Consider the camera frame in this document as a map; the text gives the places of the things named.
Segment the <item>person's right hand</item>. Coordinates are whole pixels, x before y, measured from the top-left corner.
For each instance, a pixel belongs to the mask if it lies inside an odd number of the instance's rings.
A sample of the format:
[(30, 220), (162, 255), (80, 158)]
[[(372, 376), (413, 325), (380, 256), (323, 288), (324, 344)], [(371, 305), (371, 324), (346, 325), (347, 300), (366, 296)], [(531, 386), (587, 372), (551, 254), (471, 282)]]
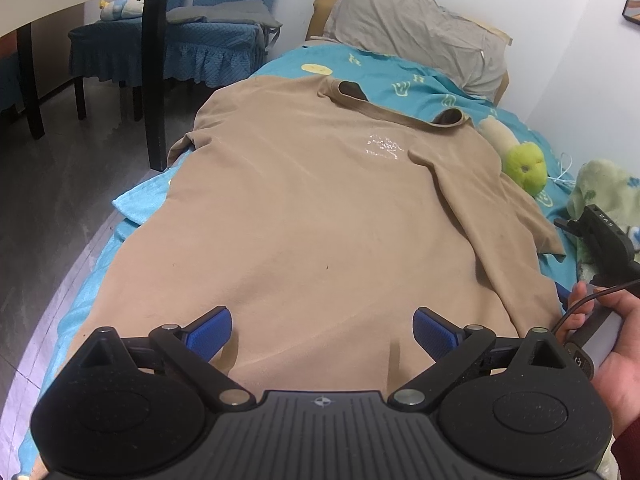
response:
[(613, 436), (619, 439), (639, 418), (639, 298), (623, 289), (598, 301), (623, 319), (616, 346), (592, 378), (612, 414)]

